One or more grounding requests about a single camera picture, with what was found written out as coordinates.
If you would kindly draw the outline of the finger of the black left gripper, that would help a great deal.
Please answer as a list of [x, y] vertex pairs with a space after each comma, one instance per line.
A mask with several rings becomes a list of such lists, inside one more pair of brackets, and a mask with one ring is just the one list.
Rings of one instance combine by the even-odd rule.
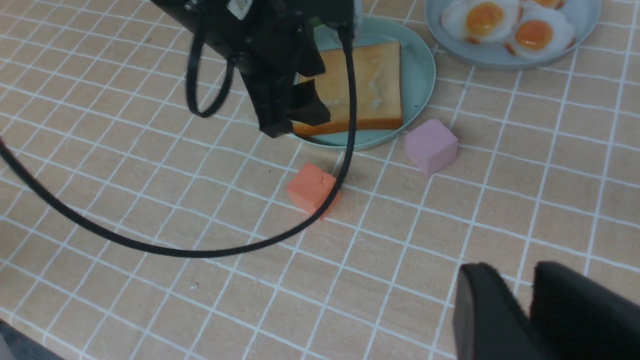
[[275, 139], [293, 132], [287, 111], [291, 107], [296, 70], [269, 74], [241, 73], [259, 130]]
[[304, 125], [319, 126], [329, 123], [330, 111], [320, 100], [314, 79], [293, 85], [290, 120]]

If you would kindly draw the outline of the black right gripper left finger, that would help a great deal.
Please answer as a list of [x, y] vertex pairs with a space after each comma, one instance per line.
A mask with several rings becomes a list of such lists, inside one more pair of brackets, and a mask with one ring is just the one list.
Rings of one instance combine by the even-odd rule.
[[546, 349], [518, 301], [487, 263], [461, 266], [452, 326], [458, 360], [546, 358]]

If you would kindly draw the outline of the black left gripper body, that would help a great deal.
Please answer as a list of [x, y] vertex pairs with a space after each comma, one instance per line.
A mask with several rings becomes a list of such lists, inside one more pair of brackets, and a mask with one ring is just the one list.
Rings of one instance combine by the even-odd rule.
[[156, 0], [154, 5], [193, 34], [187, 60], [195, 76], [205, 46], [245, 75], [267, 78], [326, 71], [314, 23], [355, 29], [354, 0]]

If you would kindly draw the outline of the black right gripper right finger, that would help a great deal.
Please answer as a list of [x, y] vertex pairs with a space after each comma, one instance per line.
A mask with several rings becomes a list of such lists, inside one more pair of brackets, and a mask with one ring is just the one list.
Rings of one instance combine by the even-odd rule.
[[535, 265], [530, 322], [558, 360], [637, 360], [640, 308], [573, 269]]

